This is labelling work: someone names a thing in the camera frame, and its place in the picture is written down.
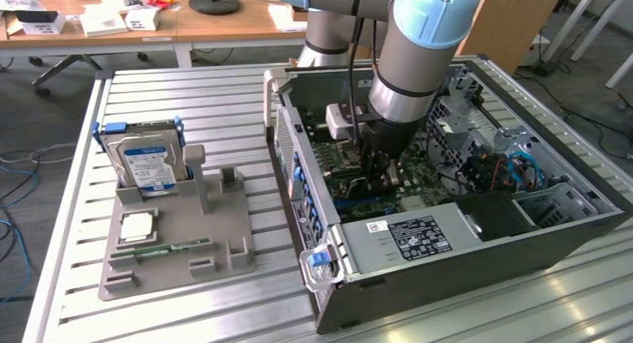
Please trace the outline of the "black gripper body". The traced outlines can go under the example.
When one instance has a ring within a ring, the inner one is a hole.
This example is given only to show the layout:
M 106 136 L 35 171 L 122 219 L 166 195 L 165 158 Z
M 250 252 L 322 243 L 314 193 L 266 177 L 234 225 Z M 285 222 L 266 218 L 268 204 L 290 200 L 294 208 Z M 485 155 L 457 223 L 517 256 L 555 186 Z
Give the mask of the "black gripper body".
M 408 123 L 386 119 L 370 121 L 361 132 L 361 152 L 382 154 L 389 159 L 397 159 L 410 146 L 420 127 L 420 121 Z

